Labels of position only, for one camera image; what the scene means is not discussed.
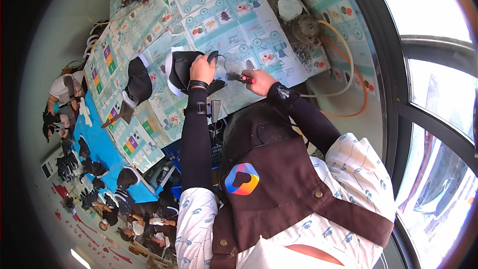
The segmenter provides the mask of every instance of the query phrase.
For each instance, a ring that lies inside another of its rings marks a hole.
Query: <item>air conditioner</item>
[[[57,158],[61,157],[63,157],[63,149],[59,147],[59,149],[57,149],[42,163],[42,171],[47,180],[49,180],[53,174],[58,171]]]

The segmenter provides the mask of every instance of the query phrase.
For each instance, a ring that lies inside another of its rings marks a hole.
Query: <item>watch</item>
[[[202,82],[202,81],[199,81],[199,80],[190,80],[189,81],[189,84],[187,86],[187,90],[190,91],[191,90],[191,86],[193,85],[199,85],[199,86],[202,86],[204,87],[206,90],[207,90],[207,93],[209,93],[209,85],[206,83],[206,82]]]

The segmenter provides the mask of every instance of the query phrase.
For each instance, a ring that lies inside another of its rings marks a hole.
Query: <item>white nike shirt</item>
[[[352,133],[330,147],[326,162],[310,157],[319,178],[335,197],[355,203],[394,222],[395,201],[390,177],[366,138]],[[180,199],[176,252],[180,269],[208,269],[212,259],[212,226],[218,214],[214,194],[205,188],[190,188]],[[383,248],[346,228],[312,213],[268,239],[281,246],[303,244],[325,251],[347,268],[372,268]],[[238,254],[237,269],[252,252]]]

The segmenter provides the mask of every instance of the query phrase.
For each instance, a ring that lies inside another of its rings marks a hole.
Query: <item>blue face mask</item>
[[[57,113],[59,110],[60,110],[60,105],[57,102],[53,103],[53,112]]]

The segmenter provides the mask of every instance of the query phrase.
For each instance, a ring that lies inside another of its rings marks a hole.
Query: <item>black arm sleeve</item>
[[[70,96],[70,100],[73,101],[75,99],[75,87],[73,86],[73,79],[71,76],[66,76],[63,78],[63,83],[66,87],[68,87],[68,95]]]
[[[182,191],[201,187],[212,191],[211,138],[207,116],[198,115],[197,102],[206,102],[207,92],[202,88],[189,91],[181,136]]]
[[[337,128],[317,107],[279,82],[271,86],[267,98],[278,102],[296,122],[305,137],[324,155],[340,137]]]

